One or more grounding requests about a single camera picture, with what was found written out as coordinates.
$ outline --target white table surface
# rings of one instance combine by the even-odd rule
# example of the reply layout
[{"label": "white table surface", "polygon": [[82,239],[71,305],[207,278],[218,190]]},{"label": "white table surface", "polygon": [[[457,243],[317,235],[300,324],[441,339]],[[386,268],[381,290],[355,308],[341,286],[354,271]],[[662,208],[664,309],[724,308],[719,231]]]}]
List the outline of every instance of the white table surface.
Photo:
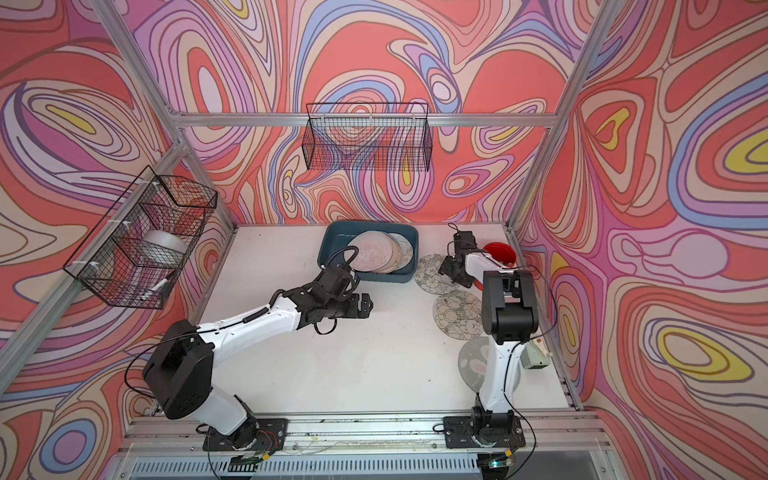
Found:
[{"label": "white table surface", "polygon": [[[419,256],[445,254],[453,230],[417,225]],[[505,241],[501,225],[462,225],[479,245]],[[326,226],[241,227],[203,314],[202,323],[266,303],[279,289],[311,281]],[[470,290],[478,298],[476,288]],[[314,329],[275,336],[237,354],[214,370],[213,381],[237,394],[254,412],[405,412],[469,409],[475,393],[459,375],[465,343],[435,325],[437,296],[414,280],[360,282],[374,308],[368,319],[339,319],[336,331]],[[327,331],[325,319],[318,325]],[[521,409],[566,408],[553,365],[522,370],[512,398]]]}]

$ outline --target blue plastic tub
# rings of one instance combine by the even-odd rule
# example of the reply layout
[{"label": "blue plastic tub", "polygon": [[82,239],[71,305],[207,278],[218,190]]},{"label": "blue plastic tub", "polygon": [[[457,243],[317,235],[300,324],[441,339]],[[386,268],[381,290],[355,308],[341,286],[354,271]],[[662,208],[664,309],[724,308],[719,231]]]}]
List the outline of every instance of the blue plastic tub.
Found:
[{"label": "blue plastic tub", "polygon": [[[419,232],[410,225],[401,223],[362,222],[352,220],[340,220],[328,226],[323,243],[320,245],[320,253],[317,254],[317,265],[322,266],[335,252],[349,245],[353,238],[367,230],[378,230],[384,233],[399,233],[413,245],[413,258],[400,270],[392,273],[358,272],[361,280],[368,282],[395,282],[405,283],[416,273],[416,264],[419,261]],[[342,263],[344,256],[339,255],[334,263]]]}]

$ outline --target pink wall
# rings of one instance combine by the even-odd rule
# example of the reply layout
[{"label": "pink wall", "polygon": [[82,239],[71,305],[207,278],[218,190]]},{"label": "pink wall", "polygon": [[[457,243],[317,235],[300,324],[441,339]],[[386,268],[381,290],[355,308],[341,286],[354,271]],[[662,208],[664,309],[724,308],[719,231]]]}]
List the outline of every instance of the pink wall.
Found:
[{"label": "pink wall", "polygon": [[632,478],[768,477],[767,45],[765,2],[628,2],[516,219]]},{"label": "pink wall", "polygon": [[[437,113],[552,112],[596,8],[549,0],[238,5],[129,3],[125,21],[173,109],[425,101]],[[401,175],[306,172],[300,128],[187,130],[237,223],[505,220],[542,133],[434,129],[433,169]]]},{"label": "pink wall", "polygon": [[[169,145],[88,2],[24,6],[0,6],[2,343]],[[87,291],[75,300],[0,398],[1,479],[97,478],[149,405],[122,384],[127,362],[189,315],[224,232],[214,216],[163,311],[111,308]]]}]

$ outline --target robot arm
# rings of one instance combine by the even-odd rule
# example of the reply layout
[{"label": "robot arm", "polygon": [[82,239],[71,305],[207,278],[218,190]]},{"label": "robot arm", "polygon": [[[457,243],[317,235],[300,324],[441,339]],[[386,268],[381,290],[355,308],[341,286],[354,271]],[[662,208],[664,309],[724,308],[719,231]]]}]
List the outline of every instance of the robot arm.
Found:
[{"label": "robot arm", "polygon": [[470,231],[457,230],[453,243],[455,255],[445,257],[439,273],[468,288],[475,280],[483,284],[482,325],[491,350],[478,400],[486,412],[507,412],[520,372],[520,344],[538,328],[533,276],[494,260]]},{"label": "robot arm", "polygon": [[324,318],[368,318],[370,296],[353,293],[359,282],[349,267],[354,257],[331,264],[344,250],[315,280],[277,290],[267,305],[218,322],[171,325],[142,373],[166,417],[192,416],[225,435],[235,449],[248,448],[258,432],[256,419],[240,399],[211,383],[213,369],[255,343]]}]

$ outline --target colorful wall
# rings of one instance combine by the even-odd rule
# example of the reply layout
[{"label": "colorful wall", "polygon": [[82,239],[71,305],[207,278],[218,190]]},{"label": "colorful wall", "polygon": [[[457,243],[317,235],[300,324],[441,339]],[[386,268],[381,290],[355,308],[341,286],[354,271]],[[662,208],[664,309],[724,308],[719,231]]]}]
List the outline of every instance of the colorful wall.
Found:
[{"label": "colorful wall", "polygon": [[508,218],[542,127],[461,127],[424,171],[307,170],[302,128],[192,127],[235,223],[491,221]]},{"label": "colorful wall", "polygon": [[632,478],[768,477],[766,66],[765,2],[629,1],[515,225]]},{"label": "colorful wall", "polygon": [[[129,2],[172,109],[306,112],[426,101],[433,112],[552,112],[597,6],[506,0]],[[435,129],[432,169],[307,172],[301,128],[191,128],[236,223],[502,221],[543,129]]]},{"label": "colorful wall", "polygon": [[[2,3],[0,45],[5,344],[83,236],[170,142],[88,2]],[[190,175],[184,164],[175,173]],[[122,384],[127,362],[191,312],[224,232],[214,217],[163,311],[110,308],[88,292],[75,300],[0,397],[1,479],[99,476],[148,406]]]}]

